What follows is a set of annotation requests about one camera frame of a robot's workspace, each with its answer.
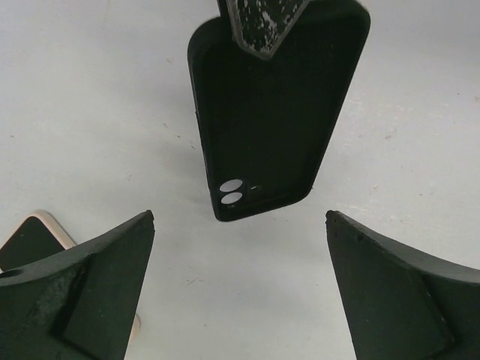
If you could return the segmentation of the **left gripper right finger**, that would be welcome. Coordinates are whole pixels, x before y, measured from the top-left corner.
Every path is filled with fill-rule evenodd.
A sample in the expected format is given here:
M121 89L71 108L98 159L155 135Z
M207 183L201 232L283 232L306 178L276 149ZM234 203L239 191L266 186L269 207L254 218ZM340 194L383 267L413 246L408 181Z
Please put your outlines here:
M478 359L479 270L326 214L328 249L357 359Z

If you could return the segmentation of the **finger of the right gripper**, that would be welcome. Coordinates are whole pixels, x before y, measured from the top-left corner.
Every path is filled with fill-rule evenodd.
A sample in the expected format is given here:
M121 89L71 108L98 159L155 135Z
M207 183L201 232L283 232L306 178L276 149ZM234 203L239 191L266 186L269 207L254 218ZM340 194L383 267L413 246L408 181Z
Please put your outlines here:
M221 0L217 5L238 47L268 61L309 3L309 0Z

